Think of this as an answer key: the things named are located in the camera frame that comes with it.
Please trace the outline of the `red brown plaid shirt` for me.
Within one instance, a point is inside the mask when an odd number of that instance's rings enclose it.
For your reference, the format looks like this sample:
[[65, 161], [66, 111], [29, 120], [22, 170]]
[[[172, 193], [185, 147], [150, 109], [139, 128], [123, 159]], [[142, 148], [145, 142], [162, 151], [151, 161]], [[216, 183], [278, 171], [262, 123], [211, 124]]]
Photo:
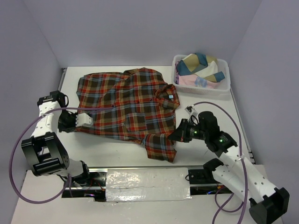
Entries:
[[147, 157], [173, 162], [177, 151], [168, 136], [176, 128], [178, 93], [160, 72], [132, 69], [87, 74], [78, 81], [80, 108], [105, 108], [90, 112], [92, 127], [77, 132], [143, 145]]

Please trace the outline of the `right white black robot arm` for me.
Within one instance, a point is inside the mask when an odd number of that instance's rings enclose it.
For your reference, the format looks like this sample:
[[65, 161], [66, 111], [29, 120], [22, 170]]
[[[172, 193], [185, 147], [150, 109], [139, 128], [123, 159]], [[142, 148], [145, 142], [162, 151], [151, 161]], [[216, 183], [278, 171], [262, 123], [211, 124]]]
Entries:
[[257, 224], [271, 224], [288, 209], [290, 194], [278, 188], [261, 174], [241, 151], [241, 145], [226, 132], [221, 131], [212, 112], [198, 115], [198, 123], [181, 120], [170, 140], [190, 142], [204, 141], [216, 157], [203, 165], [203, 177], [207, 182], [218, 182], [238, 196]]

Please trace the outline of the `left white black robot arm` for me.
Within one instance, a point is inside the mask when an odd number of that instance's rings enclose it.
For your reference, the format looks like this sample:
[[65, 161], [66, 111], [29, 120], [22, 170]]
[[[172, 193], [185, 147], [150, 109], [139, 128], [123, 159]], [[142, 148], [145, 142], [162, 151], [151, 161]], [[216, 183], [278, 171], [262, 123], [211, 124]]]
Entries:
[[35, 176], [58, 175], [72, 177], [75, 186], [86, 186], [92, 175], [83, 161], [69, 158], [58, 132], [71, 133], [78, 127], [91, 127], [93, 119], [87, 113], [67, 110], [68, 97], [60, 91], [52, 91], [37, 102], [39, 115], [30, 138], [21, 142], [21, 148]]

